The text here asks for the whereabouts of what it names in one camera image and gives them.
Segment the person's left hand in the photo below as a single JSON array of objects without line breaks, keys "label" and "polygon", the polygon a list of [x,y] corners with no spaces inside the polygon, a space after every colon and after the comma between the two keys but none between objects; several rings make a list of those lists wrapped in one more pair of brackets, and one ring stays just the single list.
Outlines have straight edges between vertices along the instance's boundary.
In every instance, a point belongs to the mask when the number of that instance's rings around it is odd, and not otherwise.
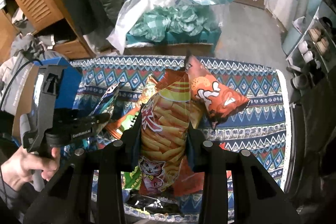
[{"label": "person's left hand", "polygon": [[42,178],[49,181],[60,166],[60,148],[52,148],[51,158],[28,153],[22,146],[1,165],[3,181],[18,191],[26,182],[33,180],[33,170],[41,170]]}]

